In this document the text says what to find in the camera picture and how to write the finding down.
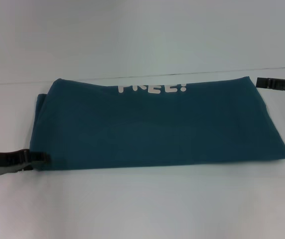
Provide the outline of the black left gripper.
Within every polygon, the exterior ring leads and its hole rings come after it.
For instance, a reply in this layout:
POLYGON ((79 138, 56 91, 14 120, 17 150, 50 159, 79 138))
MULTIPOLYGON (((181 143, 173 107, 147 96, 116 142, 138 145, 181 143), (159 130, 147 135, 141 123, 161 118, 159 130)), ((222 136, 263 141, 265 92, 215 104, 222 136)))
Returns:
POLYGON ((0 152, 0 175, 16 173, 30 169, 31 164, 47 164, 50 161, 51 157, 46 152, 30 152, 29 149, 0 152))

